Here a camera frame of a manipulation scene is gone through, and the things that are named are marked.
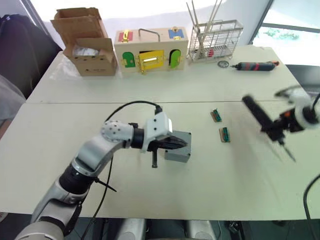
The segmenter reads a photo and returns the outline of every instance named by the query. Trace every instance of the yellow door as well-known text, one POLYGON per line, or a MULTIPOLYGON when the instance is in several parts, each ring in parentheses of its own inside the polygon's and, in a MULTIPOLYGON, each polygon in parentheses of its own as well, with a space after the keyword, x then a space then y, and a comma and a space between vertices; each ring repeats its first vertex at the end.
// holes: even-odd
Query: yellow door
POLYGON ((139 54, 139 65, 141 72, 155 69, 164 65, 164 50, 147 51, 139 54))

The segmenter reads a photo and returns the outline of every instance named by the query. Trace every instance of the gray metal box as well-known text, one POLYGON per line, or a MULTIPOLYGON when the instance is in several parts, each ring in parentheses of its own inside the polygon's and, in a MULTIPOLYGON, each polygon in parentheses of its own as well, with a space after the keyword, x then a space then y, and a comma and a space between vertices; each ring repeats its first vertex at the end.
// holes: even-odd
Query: gray metal box
POLYGON ((164 159, 186 163, 191 156, 191 132, 173 131, 172 135, 184 140, 187 146, 174 150, 166 150, 164 152, 164 159))

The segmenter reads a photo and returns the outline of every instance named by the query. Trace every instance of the metal handle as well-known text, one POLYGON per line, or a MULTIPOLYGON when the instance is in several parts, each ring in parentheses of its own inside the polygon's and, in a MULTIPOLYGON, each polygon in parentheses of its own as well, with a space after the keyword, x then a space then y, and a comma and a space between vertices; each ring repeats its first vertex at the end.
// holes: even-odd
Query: metal handle
POLYGON ((148 30, 148 29, 144 29, 144 28, 139 28, 139 30, 138 30, 138 33, 139 33, 139 37, 141 36, 141 34, 140 34, 140 31, 146 31, 146 32, 148 32, 148 33, 152 33, 152 34, 157 34, 157 36, 158 36, 158 42, 160 42, 160 34, 159 33, 157 33, 156 31, 151 31, 151 30, 148 30))

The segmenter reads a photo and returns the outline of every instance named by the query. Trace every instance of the screwdriver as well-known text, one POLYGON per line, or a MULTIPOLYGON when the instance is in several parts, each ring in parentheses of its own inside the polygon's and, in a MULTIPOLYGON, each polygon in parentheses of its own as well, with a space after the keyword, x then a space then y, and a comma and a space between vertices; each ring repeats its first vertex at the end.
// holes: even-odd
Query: screwdriver
POLYGON ((236 65, 232 65, 232 68, 236 68, 240 71, 271 71, 279 65, 279 61, 267 61, 267 62, 239 62, 236 65))

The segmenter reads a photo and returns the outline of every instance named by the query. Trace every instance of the wooden lock box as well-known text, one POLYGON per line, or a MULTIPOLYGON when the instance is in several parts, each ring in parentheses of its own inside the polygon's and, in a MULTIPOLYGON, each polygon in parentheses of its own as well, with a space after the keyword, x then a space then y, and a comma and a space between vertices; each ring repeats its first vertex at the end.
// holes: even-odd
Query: wooden lock box
POLYGON ((184 27, 122 30, 114 48, 122 73, 182 70, 188 37, 184 27))

